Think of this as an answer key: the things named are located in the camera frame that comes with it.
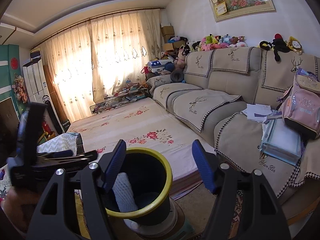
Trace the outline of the person left hand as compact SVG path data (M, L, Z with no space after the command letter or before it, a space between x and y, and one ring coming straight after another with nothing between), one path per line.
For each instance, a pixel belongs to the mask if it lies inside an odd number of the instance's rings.
M11 223L22 233L27 233L34 210L41 195L28 190L11 187L1 208Z

